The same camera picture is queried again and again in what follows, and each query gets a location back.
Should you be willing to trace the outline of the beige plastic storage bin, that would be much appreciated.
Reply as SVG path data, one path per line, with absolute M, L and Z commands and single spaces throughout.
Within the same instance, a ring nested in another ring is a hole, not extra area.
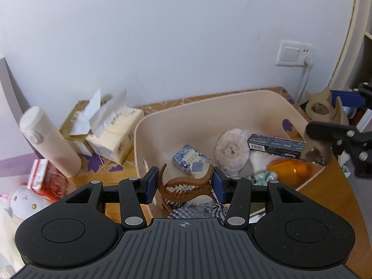
M 185 174 L 172 162 L 188 145 L 215 162 L 218 148 L 239 149 L 253 133 L 302 139 L 309 122 L 285 89 L 211 94 L 143 105 L 144 118 L 134 132 L 139 176 L 167 164 L 163 181 Z

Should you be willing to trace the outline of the white thermos bottle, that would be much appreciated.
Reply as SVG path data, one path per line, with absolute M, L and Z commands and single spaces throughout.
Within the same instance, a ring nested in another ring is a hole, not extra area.
M 82 165 L 80 157 L 41 107 L 27 109 L 19 127 L 28 142 L 62 174 L 68 178 L 78 174 Z

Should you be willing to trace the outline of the red white milk carton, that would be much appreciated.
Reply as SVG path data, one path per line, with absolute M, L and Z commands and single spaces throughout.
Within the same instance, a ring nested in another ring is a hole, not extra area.
M 67 195 L 69 181 L 48 159 L 35 159 L 27 188 L 53 203 Z

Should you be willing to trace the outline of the white bunny plush toy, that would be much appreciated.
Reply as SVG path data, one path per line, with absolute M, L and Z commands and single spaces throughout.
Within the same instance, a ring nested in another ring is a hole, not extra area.
M 18 272 L 25 265 L 15 244 L 15 234 L 20 224 L 50 203 L 25 185 L 10 194 L 1 195 L 1 254 Z

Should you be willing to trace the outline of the long dark printed box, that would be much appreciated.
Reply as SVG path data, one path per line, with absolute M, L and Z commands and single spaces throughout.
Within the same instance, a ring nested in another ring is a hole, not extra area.
M 283 139 L 267 135 L 252 134 L 247 144 L 251 150 L 277 157 L 290 158 L 306 163 L 326 166 L 331 152 L 316 142 Z

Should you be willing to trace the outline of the blue white checkered cloth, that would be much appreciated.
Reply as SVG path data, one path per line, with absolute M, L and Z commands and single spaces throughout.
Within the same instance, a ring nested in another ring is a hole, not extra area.
M 172 211 L 169 219 L 208 219 L 217 218 L 224 220 L 227 214 L 227 208 L 220 203 L 174 203 L 170 207 Z

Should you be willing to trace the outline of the brown hair claw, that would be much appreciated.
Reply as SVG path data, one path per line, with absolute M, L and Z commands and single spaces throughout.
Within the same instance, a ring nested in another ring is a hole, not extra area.
M 213 186 L 211 179 L 214 174 L 214 166 L 210 164 L 206 174 L 201 178 L 193 178 L 191 176 L 178 176 L 172 178 L 167 183 L 163 183 L 163 173 L 167 164 L 163 164 L 158 174 L 158 191 L 161 195 L 163 207 L 172 213 L 173 209 L 166 201 L 172 203 L 185 203 L 199 196 L 208 196 L 214 203 L 217 203 L 213 195 Z

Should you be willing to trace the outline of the white wall switch socket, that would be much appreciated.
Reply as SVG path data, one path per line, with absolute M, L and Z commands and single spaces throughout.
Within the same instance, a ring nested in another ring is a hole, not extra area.
M 276 65 L 287 67 L 305 67 L 315 53 L 315 46 L 310 43 L 282 40 L 277 54 Z

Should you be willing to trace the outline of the yellow tissue pack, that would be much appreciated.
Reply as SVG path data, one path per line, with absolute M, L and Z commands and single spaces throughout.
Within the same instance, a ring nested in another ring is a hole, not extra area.
M 108 100 L 90 119 L 86 141 L 94 153 L 117 164 L 124 162 L 134 145 L 134 131 L 144 118 L 139 108 L 127 106 L 127 90 Z

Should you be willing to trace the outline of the gold tissue box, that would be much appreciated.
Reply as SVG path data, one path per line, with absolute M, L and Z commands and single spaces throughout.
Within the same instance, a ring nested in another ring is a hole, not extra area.
M 101 90 L 97 90 L 89 100 L 78 101 L 59 129 L 78 154 L 93 156 L 93 149 L 87 143 L 86 137 L 91 131 L 90 119 L 100 109 L 101 102 Z

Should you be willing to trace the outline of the green plaid cloth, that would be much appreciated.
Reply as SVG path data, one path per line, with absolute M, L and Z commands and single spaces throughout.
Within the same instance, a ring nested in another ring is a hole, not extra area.
M 248 177 L 253 185 L 267 186 L 268 182 L 277 180 L 278 175 L 273 171 L 261 171 Z

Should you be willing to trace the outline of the orange cloth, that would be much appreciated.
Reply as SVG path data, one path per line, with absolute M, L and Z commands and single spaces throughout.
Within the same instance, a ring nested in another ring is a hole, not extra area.
M 276 159 L 267 165 L 267 170 L 275 172 L 281 183 L 297 189 L 313 176 L 316 167 L 294 159 Z

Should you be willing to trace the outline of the blue white porcelain-pattern box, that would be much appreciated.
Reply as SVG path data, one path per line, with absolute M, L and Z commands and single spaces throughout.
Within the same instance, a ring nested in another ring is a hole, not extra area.
M 173 157 L 172 163 L 181 171 L 192 175 L 193 164 L 196 163 L 196 172 L 202 172 L 204 164 L 209 162 L 209 158 L 203 153 L 195 150 L 189 145 L 184 145 Z

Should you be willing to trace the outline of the fluffy pink scrunchie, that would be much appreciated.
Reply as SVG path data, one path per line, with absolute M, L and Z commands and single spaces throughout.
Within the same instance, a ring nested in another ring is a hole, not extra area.
M 238 173 L 250 158 L 248 136 L 241 129 L 226 131 L 216 143 L 214 160 L 226 174 Z

